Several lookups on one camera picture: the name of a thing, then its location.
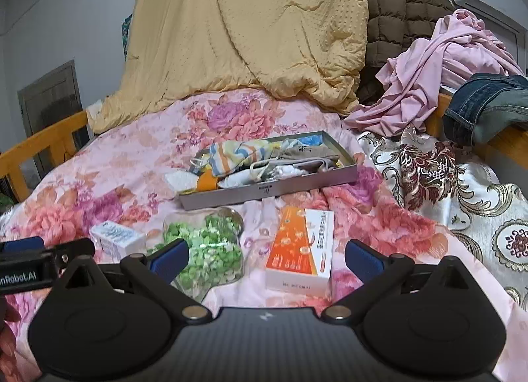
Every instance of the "blue jeans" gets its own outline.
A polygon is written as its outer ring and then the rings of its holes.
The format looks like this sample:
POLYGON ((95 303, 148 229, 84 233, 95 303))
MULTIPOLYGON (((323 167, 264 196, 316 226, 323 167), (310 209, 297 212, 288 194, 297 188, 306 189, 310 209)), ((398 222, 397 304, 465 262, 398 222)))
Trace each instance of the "blue jeans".
POLYGON ((452 97, 443 122, 453 142, 484 144, 507 126, 528 122, 528 80, 476 73, 452 97))

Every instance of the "wooden door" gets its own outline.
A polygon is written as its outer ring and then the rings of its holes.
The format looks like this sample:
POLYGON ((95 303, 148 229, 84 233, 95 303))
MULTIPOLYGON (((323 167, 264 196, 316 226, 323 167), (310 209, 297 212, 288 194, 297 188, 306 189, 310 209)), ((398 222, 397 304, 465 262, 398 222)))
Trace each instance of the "wooden door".
MULTIPOLYGON (((20 90, 18 101, 27 137, 82 111, 73 60, 20 90)), ((78 149, 88 139, 86 128, 74 136, 78 149)), ((41 179, 53 169, 48 150, 40 152, 34 160, 41 179)))

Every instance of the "floral bedsheet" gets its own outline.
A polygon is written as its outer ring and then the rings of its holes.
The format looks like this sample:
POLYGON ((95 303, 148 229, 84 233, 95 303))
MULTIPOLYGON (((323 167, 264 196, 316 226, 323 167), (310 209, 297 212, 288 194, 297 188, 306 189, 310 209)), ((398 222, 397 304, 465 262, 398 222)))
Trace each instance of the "floral bedsheet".
MULTIPOLYGON (((358 163, 358 180, 234 206, 245 223, 241 236, 245 275, 236 283, 210 290, 204 305, 214 313, 220 306, 313 306, 320 312, 361 286, 344 262, 344 249, 350 238, 361 239, 386 255, 400 252, 425 263, 438 262, 445 254, 458 255, 507 326, 508 342, 495 374, 503 381, 524 380, 528 350, 526 313, 445 226, 398 205, 355 136, 341 129, 339 117, 323 114, 306 100, 276 101, 264 91, 249 89, 205 93, 110 130, 44 178, 11 218, 3 239, 40 235, 47 245, 53 245, 85 237, 91 226, 112 220, 145 232, 147 245, 154 245, 161 240, 165 216, 179 209, 163 179, 165 173, 189 167, 199 149, 218 140, 316 130, 327 131, 353 154, 358 163), (286 204, 335 212, 332 281, 326 298, 265 288, 263 268, 280 208, 286 204)), ((96 260, 106 261, 108 257, 98 250, 96 260)), ((12 324, 12 329, 18 341, 17 365, 26 380, 39 375, 26 334, 46 294, 47 291, 38 291, 8 297, 22 315, 22 321, 12 324)))

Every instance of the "orange cloth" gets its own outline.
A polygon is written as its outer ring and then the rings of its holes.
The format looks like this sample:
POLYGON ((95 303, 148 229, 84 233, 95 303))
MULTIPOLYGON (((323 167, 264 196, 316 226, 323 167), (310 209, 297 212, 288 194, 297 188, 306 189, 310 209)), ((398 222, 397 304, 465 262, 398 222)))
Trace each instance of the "orange cloth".
POLYGON ((198 183, 196 184, 196 191, 212 191, 218 188, 218 178, 213 176, 213 171, 207 169, 202 175, 198 178, 198 183))

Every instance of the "striped cloth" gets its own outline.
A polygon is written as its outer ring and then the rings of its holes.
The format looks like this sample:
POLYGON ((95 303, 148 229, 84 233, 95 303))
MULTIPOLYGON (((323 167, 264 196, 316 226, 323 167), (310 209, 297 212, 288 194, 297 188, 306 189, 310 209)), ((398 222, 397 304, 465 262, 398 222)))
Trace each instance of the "striped cloth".
POLYGON ((272 151, 272 145, 264 139, 247 142, 226 140, 211 145, 209 164, 213 169, 213 176, 224 177, 236 172, 241 166, 270 158, 272 151))

